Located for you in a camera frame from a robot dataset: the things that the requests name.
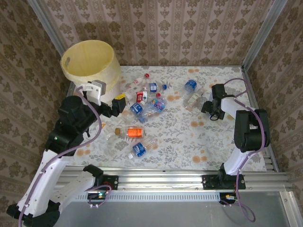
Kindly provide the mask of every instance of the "patterned wallpaper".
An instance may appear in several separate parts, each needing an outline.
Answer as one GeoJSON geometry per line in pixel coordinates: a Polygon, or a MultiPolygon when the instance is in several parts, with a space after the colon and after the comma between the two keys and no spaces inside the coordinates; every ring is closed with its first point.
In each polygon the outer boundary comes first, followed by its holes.
{"type": "Polygon", "coordinates": [[[273,0],[42,0],[69,47],[98,39],[121,65],[241,65],[273,0]]]}
{"type": "Polygon", "coordinates": [[[303,0],[288,0],[248,73],[303,213],[303,0]]]}
{"type": "Polygon", "coordinates": [[[0,1],[0,226],[29,186],[68,81],[26,1],[0,1]]]}

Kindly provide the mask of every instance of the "bottle label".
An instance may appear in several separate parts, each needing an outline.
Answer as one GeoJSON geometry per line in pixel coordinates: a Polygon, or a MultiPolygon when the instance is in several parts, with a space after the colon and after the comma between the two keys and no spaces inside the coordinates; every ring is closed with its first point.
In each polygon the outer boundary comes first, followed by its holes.
{"type": "Polygon", "coordinates": [[[165,104],[163,102],[160,102],[158,99],[153,99],[151,101],[151,103],[153,104],[153,106],[157,109],[157,111],[160,113],[162,110],[164,110],[165,108],[165,104]]]}
{"type": "Polygon", "coordinates": [[[197,83],[193,79],[190,79],[185,85],[190,85],[194,90],[197,87],[197,83]]]}
{"type": "Polygon", "coordinates": [[[138,91],[137,92],[137,101],[136,102],[141,102],[141,101],[147,101],[147,91],[138,91]]]}
{"type": "Polygon", "coordinates": [[[198,98],[199,98],[199,95],[193,94],[193,95],[191,96],[191,98],[189,99],[188,103],[189,103],[189,104],[193,104],[198,98]]]}
{"type": "Polygon", "coordinates": [[[133,104],[130,109],[133,110],[137,115],[143,110],[138,103],[133,104]]]}
{"type": "Polygon", "coordinates": [[[128,129],[127,135],[128,135],[128,137],[131,137],[131,138],[141,138],[142,129],[128,129]]]}
{"type": "Polygon", "coordinates": [[[146,150],[142,143],[137,143],[136,145],[133,146],[133,149],[138,157],[144,155],[146,153],[146,150]]]}
{"type": "Polygon", "coordinates": [[[150,83],[150,89],[151,89],[151,92],[156,92],[157,91],[156,83],[150,83]]]}

